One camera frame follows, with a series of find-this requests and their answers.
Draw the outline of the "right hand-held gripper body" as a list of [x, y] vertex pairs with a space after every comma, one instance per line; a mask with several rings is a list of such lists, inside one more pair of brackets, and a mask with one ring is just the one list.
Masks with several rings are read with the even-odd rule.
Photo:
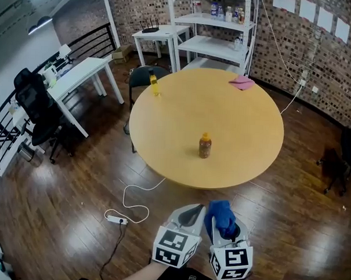
[[252, 269], [253, 247], [247, 241], [210, 247], [210, 265], [217, 280], [243, 280]]

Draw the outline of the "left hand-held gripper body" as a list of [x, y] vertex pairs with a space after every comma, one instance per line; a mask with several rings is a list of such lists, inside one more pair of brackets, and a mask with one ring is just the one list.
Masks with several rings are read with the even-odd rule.
[[202, 223], [190, 227], [169, 221], [160, 226], [153, 245], [154, 261], [182, 267], [195, 254], [201, 242]]

